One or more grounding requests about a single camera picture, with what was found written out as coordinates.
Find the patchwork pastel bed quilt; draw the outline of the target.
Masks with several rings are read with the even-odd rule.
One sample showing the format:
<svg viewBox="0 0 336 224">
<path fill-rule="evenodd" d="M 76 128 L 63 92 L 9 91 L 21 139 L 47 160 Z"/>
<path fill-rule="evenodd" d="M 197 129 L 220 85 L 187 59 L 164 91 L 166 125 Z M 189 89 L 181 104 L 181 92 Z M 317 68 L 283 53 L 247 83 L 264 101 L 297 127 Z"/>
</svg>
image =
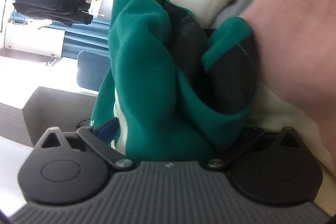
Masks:
<svg viewBox="0 0 336 224">
<path fill-rule="evenodd" d="M 335 0 L 234 0 L 215 18 L 219 0 L 172 0 L 207 27 L 245 19 L 261 55 L 261 83 L 250 122 L 291 126 L 322 165 L 315 203 L 335 214 Z"/>
</svg>

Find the black hanging garment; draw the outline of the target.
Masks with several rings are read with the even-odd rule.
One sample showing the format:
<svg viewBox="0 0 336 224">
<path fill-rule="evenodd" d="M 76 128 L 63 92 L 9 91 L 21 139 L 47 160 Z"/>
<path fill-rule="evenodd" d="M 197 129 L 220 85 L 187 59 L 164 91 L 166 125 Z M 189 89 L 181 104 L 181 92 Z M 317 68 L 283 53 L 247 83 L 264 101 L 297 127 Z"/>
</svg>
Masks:
<svg viewBox="0 0 336 224">
<path fill-rule="evenodd" d="M 52 20 L 67 26 L 91 24 L 87 0 L 13 0 L 14 8 L 20 14 L 36 20 Z"/>
</svg>

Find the blue upholstered chair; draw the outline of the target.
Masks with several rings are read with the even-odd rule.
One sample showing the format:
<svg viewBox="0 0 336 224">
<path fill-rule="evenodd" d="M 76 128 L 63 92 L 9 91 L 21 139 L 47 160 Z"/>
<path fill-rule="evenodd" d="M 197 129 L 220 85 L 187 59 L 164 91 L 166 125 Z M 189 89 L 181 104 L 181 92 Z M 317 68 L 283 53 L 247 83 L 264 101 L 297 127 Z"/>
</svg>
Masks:
<svg viewBox="0 0 336 224">
<path fill-rule="evenodd" d="M 109 69 L 108 55 L 81 51 L 77 56 L 77 84 L 81 88 L 98 92 Z"/>
</svg>

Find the blue window curtain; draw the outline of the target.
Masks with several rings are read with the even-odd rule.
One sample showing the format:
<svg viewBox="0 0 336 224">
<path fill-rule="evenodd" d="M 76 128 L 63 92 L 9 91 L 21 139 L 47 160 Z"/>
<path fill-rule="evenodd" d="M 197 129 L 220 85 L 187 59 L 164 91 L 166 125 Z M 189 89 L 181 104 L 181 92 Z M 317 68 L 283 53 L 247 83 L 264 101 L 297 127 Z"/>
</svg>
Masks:
<svg viewBox="0 0 336 224">
<path fill-rule="evenodd" d="M 96 18 L 91 24 L 67 26 L 52 20 L 34 20 L 13 13 L 4 25 L 7 50 L 48 57 L 76 59 L 81 51 L 108 54 L 110 22 Z"/>
</svg>

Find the green sweatshirt with cream letters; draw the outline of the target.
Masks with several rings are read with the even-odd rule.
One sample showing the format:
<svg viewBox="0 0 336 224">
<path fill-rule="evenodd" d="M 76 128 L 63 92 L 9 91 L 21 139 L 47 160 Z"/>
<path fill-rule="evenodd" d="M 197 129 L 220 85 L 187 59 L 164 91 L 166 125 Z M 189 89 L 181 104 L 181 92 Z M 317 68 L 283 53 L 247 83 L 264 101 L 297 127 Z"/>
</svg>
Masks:
<svg viewBox="0 0 336 224">
<path fill-rule="evenodd" d="M 91 116 L 134 161 L 205 160 L 246 125 L 260 58 L 237 16 L 205 30 L 169 0 L 113 0 L 109 70 Z"/>
</svg>

